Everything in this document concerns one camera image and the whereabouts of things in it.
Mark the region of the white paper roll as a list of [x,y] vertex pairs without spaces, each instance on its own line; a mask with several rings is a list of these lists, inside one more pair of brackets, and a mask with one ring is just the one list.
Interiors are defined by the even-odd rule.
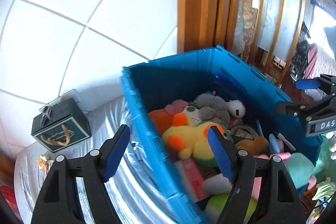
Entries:
[[222,174],[217,174],[210,178],[207,178],[202,184],[203,191],[206,194],[222,194],[229,193],[232,189],[232,184],[228,178],[224,177]]

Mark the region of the white orange plush toy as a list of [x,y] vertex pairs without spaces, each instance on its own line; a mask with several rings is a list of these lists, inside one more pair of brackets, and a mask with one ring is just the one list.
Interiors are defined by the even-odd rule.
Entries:
[[52,160],[48,153],[41,154],[38,158],[38,168],[48,174],[54,160]]

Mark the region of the rolled patterned carpet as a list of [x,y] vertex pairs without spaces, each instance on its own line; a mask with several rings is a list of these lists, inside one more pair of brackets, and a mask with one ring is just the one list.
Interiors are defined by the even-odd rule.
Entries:
[[239,0],[232,52],[245,62],[251,53],[260,0]]

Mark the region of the pink pig plush teal dress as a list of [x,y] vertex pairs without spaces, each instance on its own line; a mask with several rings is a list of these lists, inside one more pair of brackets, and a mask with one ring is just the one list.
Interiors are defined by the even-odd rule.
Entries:
[[311,190],[315,187],[317,183],[314,175],[315,166],[305,155],[299,152],[284,152],[270,156],[260,155],[257,158],[270,159],[272,156],[278,156],[284,162],[296,189],[305,187]]

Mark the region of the striped white bed sheet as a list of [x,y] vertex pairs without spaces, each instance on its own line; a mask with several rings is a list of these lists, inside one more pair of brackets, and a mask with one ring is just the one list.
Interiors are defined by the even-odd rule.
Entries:
[[130,128],[130,141],[116,174],[105,183],[121,223],[177,223],[146,163],[144,149],[131,125],[126,100],[117,98],[89,113],[87,119],[92,136],[60,150],[54,156],[48,175],[37,166],[37,158],[45,149],[40,143],[18,155],[14,190],[24,223],[95,223],[85,191],[81,160],[93,149],[100,149],[123,124]]

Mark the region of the light blue plastic brush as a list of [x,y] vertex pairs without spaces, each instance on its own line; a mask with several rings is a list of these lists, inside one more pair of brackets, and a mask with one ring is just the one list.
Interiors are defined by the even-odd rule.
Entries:
[[[262,130],[259,120],[256,121],[256,125],[257,125],[258,134],[264,137],[263,130]],[[278,145],[278,142],[273,134],[269,135],[268,140],[269,140],[270,153],[281,153],[280,146]]]

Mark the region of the grey fluffy plush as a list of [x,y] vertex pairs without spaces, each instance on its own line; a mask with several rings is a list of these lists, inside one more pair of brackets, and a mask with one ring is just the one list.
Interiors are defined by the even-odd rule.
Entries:
[[210,93],[203,93],[194,102],[199,107],[199,117],[203,121],[210,120],[214,117],[219,118],[224,127],[230,123],[230,114],[227,102],[219,96]]

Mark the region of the blue plastic storage crate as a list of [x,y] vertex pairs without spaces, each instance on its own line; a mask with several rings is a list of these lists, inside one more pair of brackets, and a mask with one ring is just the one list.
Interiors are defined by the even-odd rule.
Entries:
[[289,101],[289,97],[221,46],[125,67],[121,86],[155,182],[178,223],[207,223],[208,220],[186,193],[148,116],[153,110],[177,99],[190,102],[202,93],[214,91],[225,100],[240,100],[246,108],[248,122],[259,121],[264,134],[283,134],[311,162],[319,157],[321,137],[307,137],[298,118],[276,113],[276,103]]

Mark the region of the green plastic bag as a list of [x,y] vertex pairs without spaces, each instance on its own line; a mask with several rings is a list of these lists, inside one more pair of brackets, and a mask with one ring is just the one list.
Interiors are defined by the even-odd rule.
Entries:
[[335,193],[335,136],[333,133],[328,133],[323,138],[314,175],[317,178],[317,191],[313,200],[330,198]]

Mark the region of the black gift box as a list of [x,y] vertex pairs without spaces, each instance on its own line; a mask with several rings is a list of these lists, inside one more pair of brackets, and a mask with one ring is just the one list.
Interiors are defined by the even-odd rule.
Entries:
[[79,102],[77,91],[71,90],[40,108],[31,136],[53,153],[89,139],[90,125]]

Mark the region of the brown bear plush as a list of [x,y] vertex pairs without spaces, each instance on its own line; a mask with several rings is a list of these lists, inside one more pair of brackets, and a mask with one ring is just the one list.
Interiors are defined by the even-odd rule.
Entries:
[[269,142],[262,136],[257,137],[254,140],[244,139],[235,144],[239,150],[246,150],[253,156],[259,156],[263,154],[268,148]]

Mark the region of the yellow duck plush green hat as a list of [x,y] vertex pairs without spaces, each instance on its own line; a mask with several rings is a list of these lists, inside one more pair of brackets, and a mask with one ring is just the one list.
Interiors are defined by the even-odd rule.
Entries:
[[230,132],[220,123],[204,122],[193,127],[189,124],[171,126],[162,135],[164,145],[178,152],[181,160],[193,158],[201,165],[217,167],[215,156],[207,140],[208,130],[215,126],[225,139],[233,141]]

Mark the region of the pink tissue pack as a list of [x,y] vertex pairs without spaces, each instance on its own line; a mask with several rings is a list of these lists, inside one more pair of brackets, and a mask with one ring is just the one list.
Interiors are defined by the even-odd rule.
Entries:
[[186,160],[176,161],[174,165],[181,176],[186,192],[194,203],[204,200],[209,196],[204,192],[202,187],[205,180],[196,162],[191,157]]

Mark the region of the white goose plush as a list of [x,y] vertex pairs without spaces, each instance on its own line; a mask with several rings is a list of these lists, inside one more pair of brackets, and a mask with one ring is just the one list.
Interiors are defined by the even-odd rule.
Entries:
[[234,118],[243,118],[246,112],[245,106],[239,100],[227,102],[227,108],[230,115]]

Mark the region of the white green small box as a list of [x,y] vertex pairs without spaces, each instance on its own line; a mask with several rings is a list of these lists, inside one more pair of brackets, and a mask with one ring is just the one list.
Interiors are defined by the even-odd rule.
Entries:
[[200,124],[202,121],[199,116],[199,109],[195,108],[192,105],[186,106],[183,110],[183,113],[186,114],[193,127],[197,127],[198,124]]

